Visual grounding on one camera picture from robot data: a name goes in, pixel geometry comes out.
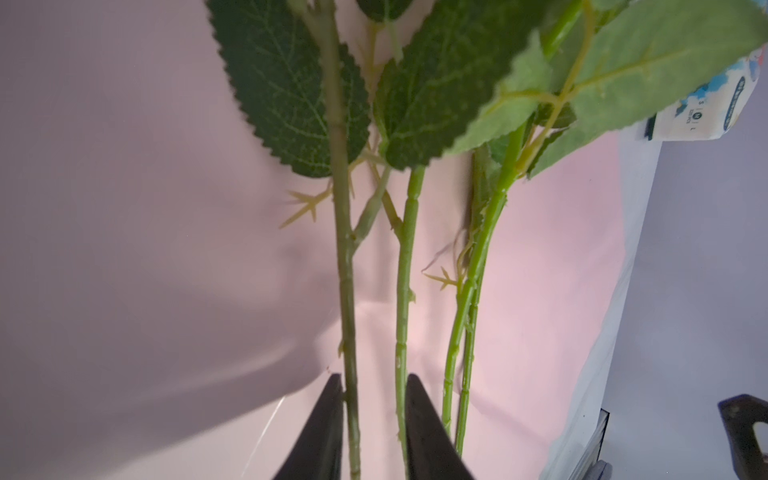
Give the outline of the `pink purple wrapping paper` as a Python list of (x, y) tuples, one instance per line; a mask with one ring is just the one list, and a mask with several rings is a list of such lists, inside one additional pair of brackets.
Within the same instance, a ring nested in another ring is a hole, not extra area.
[[(199, 1), (1, 5), (1, 475), (268, 479), (341, 367), (332, 206), (232, 99)], [(536, 479), (613, 340), (607, 136), (514, 187), (483, 292), (464, 457)]]

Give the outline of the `cream peach fake rose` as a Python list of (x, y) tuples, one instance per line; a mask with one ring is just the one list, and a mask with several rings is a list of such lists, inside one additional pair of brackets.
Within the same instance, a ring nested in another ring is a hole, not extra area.
[(490, 201), (493, 181), (498, 165), (493, 160), (491, 147), (484, 144), (472, 153), (470, 203), (467, 224), (467, 243), (460, 255), (463, 261), (463, 283), (471, 292), (466, 301), (467, 315), (464, 320), (464, 351), (462, 360), (462, 380), (455, 433), (455, 448), (462, 456), (467, 430), (470, 406), (470, 390), (474, 365), (476, 324), (479, 309), (479, 296), (482, 286), (484, 263), (480, 260), (481, 233), (486, 220), (485, 210)]

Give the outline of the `pink fake rose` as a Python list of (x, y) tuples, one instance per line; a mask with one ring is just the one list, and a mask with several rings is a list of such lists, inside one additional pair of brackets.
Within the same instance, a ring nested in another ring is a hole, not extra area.
[(362, 476), (349, 167), (369, 138), (365, 83), (332, 1), (209, 1), (217, 52), (245, 120), (292, 172), (332, 180), (350, 476)]

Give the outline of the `white blue fake rose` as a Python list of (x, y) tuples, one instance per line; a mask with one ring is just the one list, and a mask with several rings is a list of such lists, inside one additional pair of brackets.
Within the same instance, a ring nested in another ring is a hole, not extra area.
[[(578, 20), (548, 59), (554, 78), (523, 134), (501, 137), (504, 153), (485, 210), (485, 266), (512, 185), (554, 166), (601, 135), (644, 120), (683, 98), (767, 40), (755, 1), (579, 1)], [(466, 301), (457, 276), (457, 314), (444, 386), (461, 390)], [(445, 395), (442, 422), (455, 437), (459, 398)]]

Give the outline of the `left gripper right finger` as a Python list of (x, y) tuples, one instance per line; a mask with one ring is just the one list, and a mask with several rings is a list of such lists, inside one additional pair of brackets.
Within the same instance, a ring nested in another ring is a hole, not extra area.
[(405, 395), (410, 480), (472, 480), (454, 449), (419, 377), (408, 375)]

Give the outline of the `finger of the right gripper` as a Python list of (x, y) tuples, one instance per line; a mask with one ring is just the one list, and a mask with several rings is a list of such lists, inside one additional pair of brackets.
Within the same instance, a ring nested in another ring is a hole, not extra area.
[(755, 434), (757, 423), (767, 423), (767, 402), (748, 394), (718, 403), (735, 474), (743, 480), (767, 480), (767, 454)]

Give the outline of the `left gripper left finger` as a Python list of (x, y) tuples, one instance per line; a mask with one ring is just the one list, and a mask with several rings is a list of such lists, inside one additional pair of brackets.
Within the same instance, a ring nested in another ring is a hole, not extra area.
[(342, 471), (344, 391), (332, 374), (274, 480), (339, 480)]

